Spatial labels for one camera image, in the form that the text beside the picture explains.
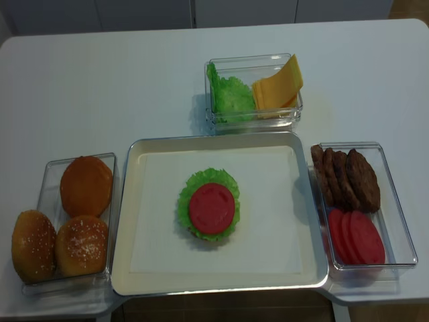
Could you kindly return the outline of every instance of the white cabinet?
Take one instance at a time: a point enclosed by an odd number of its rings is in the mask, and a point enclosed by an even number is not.
[[[297,2],[298,0],[195,0],[196,26],[209,28],[293,23]]]
[[[190,0],[96,0],[103,30],[192,27]]]
[[[299,0],[295,22],[386,19],[393,0]]]
[[[19,35],[99,32],[94,0],[6,0]]]

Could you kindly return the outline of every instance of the white wall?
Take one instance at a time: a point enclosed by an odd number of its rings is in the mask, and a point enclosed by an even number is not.
[[[10,36],[11,36],[11,32],[10,32],[9,28],[7,27],[7,24],[5,22],[5,19],[3,18],[2,12],[0,11],[0,46]]]

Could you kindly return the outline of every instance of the cheese slice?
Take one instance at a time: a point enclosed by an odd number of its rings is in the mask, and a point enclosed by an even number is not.
[[[253,89],[253,99],[255,100],[256,109],[258,110],[265,109],[263,105],[263,95],[262,95],[260,81],[254,82],[252,84],[252,89]]]
[[[282,108],[295,108],[296,105],[298,103],[298,94],[295,95],[287,104],[285,104],[284,106],[282,106]],[[262,114],[259,115],[258,118],[260,119],[271,119],[271,118],[279,118],[279,117],[287,117],[289,116],[290,112],[289,111],[284,111],[284,113],[266,113],[266,114]]]
[[[296,105],[296,95],[303,85],[301,70],[293,55],[275,75],[258,80],[252,88],[259,110],[279,109],[291,107],[294,102]]]

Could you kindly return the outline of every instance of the burger patty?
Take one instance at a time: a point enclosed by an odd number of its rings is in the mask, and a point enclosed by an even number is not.
[[[380,209],[380,188],[377,176],[367,159],[355,149],[350,150],[346,162],[350,184],[361,202],[362,210],[374,213]]]
[[[350,206],[345,201],[343,197],[343,192],[341,191],[340,186],[338,184],[338,180],[336,179],[336,176],[335,176],[333,157],[334,157],[334,150],[332,148],[327,148],[324,151],[324,155],[323,155],[324,173],[325,173],[326,179],[328,180],[329,188],[337,207],[340,207],[344,210],[349,210]]]
[[[337,151],[334,153],[332,160],[335,176],[338,180],[338,184],[341,189],[341,192],[343,193],[345,201],[351,206],[351,209],[361,209],[361,202],[356,197],[356,194],[353,191],[352,186],[350,185],[349,178],[347,177],[347,155],[342,151]]]
[[[322,194],[326,204],[328,207],[332,207],[334,206],[334,198],[324,172],[323,154],[323,149],[320,146],[315,145],[311,147],[311,158],[313,159],[314,171],[316,173],[320,189],[322,189]]]

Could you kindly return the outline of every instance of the brown patty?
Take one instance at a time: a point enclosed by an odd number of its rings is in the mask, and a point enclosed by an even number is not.
[[[338,180],[335,176],[334,164],[333,164],[334,150],[327,148],[323,154],[323,166],[326,179],[328,179],[329,188],[334,198],[336,205],[344,210],[350,208],[343,197],[343,192],[340,189]]]
[[[81,156],[64,171],[60,183],[61,201],[71,218],[100,217],[109,206],[113,174],[100,159]]]
[[[374,213],[380,209],[380,188],[377,176],[367,159],[355,149],[350,150],[346,170],[363,210]]]
[[[332,197],[332,192],[330,191],[329,183],[324,173],[323,149],[320,146],[312,146],[311,158],[313,159],[314,171],[320,188],[322,189],[324,200],[329,207],[332,207],[334,205],[334,198]]]
[[[335,176],[338,180],[341,192],[343,193],[343,197],[347,203],[351,206],[352,210],[358,210],[361,208],[361,203],[356,197],[355,192],[350,185],[349,179],[347,178],[346,160],[347,155],[344,152],[337,151],[334,153],[333,164]]]

